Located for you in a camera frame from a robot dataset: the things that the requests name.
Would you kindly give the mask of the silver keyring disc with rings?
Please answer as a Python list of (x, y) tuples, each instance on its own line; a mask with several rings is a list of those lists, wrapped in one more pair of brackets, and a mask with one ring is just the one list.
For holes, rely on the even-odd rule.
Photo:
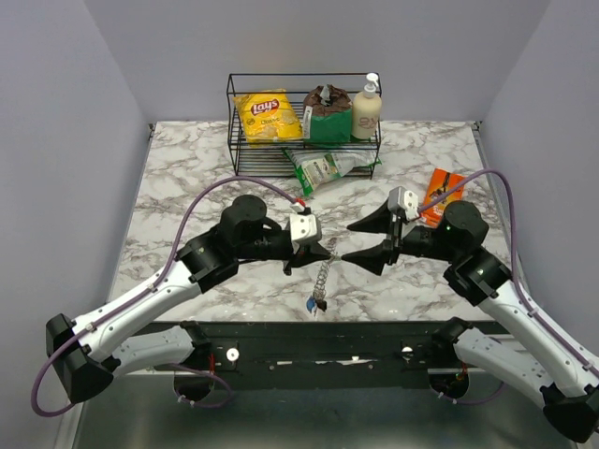
[(333, 262), (331, 260), (331, 256), (334, 253), (336, 253), (337, 241), (338, 240), (336, 238), (332, 238), (329, 240), (329, 242), (325, 246), (325, 248), (330, 252), (330, 256), (326, 261), (324, 261), (321, 264), (320, 269), (318, 270), (318, 273), (316, 276), (316, 281), (315, 281), (314, 289), (313, 289), (313, 293), (312, 293), (312, 298), (315, 300), (316, 303), (324, 302), (324, 300), (325, 300), (326, 282), (328, 279), (330, 266)]

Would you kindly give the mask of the blue key tag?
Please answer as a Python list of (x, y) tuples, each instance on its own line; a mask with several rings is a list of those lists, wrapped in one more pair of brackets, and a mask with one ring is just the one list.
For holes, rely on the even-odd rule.
[(317, 306), (316, 306), (316, 302), (315, 300), (310, 297), (307, 301), (306, 301), (306, 308), (308, 310), (308, 312), (310, 313), (315, 313)]

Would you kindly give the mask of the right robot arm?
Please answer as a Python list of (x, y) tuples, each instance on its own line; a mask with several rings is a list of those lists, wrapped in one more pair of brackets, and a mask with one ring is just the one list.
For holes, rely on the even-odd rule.
[(444, 261), (450, 288), (492, 317), (526, 350), (520, 354), (452, 318), (431, 342), (437, 364), (449, 367), (459, 360), (494, 375), (539, 406), (549, 423), (573, 442), (587, 442), (597, 432), (597, 355), (583, 349), (524, 291), (516, 273), (483, 247), (489, 226), (473, 203), (450, 203), (435, 228), (412, 226), (407, 210), (388, 205), (347, 228), (383, 234), (385, 239), (343, 255), (343, 261), (375, 275), (402, 254)]

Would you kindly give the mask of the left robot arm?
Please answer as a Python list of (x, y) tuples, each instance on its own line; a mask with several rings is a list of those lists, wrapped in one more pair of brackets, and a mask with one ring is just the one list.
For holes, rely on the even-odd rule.
[(46, 324), (46, 351), (68, 399), (81, 403), (121, 375), (150, 366), (198, 369), (206, 344), (189, 325), (139, 336), (161, 314), (237, 275), (246, 261), (280, 261), (283, 272), (326, 261), (318, 219), (300, 203), (285, 225), (252, 195), (235, 198), (209, 231), (188, 240), (151, 279), (110, 304), (74, 319), (59, 313)]

